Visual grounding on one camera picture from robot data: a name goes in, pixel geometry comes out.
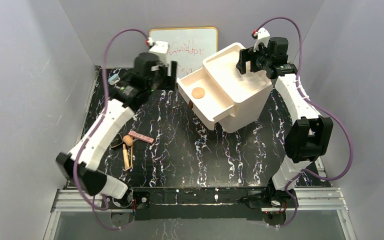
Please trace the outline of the white drawer organizer box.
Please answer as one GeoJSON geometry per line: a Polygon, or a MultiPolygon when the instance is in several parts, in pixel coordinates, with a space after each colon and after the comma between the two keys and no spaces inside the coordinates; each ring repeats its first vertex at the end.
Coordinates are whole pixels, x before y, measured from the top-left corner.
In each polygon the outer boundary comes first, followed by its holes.
{"type": "Polygon", "coordinates": [[[246,63],[246,73],[240,74],[236,64],[243,49],[235,42],[202,61],[203,68],[234,103],[233,113],[218,122],[227,133],[256,121],[273,88],[265,71],[250,72],[250,62],[246,63]]]}

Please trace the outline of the round orange makeup sponge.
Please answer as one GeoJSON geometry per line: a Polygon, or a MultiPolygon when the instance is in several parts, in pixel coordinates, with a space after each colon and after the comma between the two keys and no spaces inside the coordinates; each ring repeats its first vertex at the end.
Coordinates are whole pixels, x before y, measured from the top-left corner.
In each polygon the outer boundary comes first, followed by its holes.
{"type": "Polygon", "coordinates": [[[202,99],[205,96],[206,92],[205,89],[202,87],[195,87],[191,91],[191,95],[194,99],[202,99]]]}

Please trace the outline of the white top drawer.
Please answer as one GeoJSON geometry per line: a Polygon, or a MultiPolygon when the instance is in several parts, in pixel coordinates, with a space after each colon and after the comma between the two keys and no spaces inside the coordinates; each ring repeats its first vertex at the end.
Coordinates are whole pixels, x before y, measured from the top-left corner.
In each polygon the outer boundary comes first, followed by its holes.
{"type": "Polygon", "coordinates": [[[176,83],[183,99],[210,131],[215,129],[216,123],[234,112],[232,99],[203,67],[178,78],[176,83]],[[205,96],[201,99],[192,97],[191,92],[197,87],[205,90],[205,96]]]}

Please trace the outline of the pink lipstick box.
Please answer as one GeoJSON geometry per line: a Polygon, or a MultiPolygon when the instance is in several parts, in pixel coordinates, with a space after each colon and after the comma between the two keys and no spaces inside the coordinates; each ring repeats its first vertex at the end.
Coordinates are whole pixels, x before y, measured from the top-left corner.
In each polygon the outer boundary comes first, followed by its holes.
{"type": "Polygon", "coordinates": [[[146,142],[146,143],[149,143],[149,144],[153,144],[154,143],[154,139],[153,138],[151,138],[151,137],[149,137],[149,136],[146,136],[146,135],[143,135],[143,134],[140,134],[140,133],[137,133],[137,132],[135,132],[135,131],[130,131],[129,133],[128,133],[128,135],[130,136],[130,137],[133,137],[133,138],[135,138],[135,139],[138,139],[138,140],[141,140],[141,141],[143,141],[143,142],[146,142]]]}

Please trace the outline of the teardrop orange makeup sponge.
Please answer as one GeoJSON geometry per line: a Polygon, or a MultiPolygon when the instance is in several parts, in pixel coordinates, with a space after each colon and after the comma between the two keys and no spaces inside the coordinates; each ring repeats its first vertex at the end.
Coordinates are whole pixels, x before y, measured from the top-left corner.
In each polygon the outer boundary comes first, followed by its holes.
{"type": "Polygon", "coordinates": [[[134,140],[133,138],[130,136],[130,135],[125,135],[123,138],[122,138],[123,142],[129,146],[129,147],[132,147],[133,146],[133,143],[134,143],[134,140]]]}

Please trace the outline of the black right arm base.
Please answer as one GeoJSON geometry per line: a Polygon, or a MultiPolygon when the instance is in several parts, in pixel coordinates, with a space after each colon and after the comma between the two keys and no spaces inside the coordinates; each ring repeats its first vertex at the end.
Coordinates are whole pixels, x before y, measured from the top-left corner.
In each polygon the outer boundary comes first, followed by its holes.
{"type": "Polygon", "coordinates": [[[276,190],[269,185],[263,188],[252,189],[246,192],[246,195],[236,200],[238,204],[245,204],[251,209],[274,208],[274,212],[284,213],[288,207],[294,207],[296,197],[294,189],[287,193],[284,190],[276,190]]]}

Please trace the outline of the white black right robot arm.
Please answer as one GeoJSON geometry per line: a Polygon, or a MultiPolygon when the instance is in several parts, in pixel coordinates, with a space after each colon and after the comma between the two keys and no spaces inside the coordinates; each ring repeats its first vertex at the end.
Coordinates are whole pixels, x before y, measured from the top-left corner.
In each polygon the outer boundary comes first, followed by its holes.
{"type": "Polygon", "coordinates": [[[236,68],[240,74],[265,71],[286,103],[293,122],[284,140],[286,156],[279,170],[270,178],[264,191],[250,195],[249,199],[290,199],[299,174],[326,153],[333,130],[332,119],[323,117],[307,103],[308,97],[298,79],[298,69],[288,62],[288,46],[286,38],[272,37],[267,43],[259,42],[239,51],[236,68]]]}

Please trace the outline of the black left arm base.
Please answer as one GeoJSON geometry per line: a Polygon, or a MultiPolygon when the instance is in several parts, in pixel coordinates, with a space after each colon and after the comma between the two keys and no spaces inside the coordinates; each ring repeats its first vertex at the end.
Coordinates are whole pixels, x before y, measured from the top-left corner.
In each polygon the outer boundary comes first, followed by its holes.
{"type": "Polygon", "coordinates": [[[151,204],[151,188],[150,187],[131,187],[121,198],[113,198],[106,196],[102,200],[101,206],[108,206],[110,210],[121,209],[148,209],[151,204]]]}

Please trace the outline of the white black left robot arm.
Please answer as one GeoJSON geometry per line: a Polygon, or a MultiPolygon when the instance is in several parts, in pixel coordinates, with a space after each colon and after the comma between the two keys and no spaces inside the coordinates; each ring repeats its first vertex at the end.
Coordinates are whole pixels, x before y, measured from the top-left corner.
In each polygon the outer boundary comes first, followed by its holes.
{"type": "Polygon", "coordinates": [[[61,152],[56,163],[62,174],[78,183],[90,196],[102,194],[122,199],[129,186],[98,169],[101,159],[120,129],[133,118],[156,90],[173,91],[177,78],[176,61],[164,63],[155,53],[142,52],[133,68],[107,88],[107,106],[85,136],[68,153],[61,152]]]}

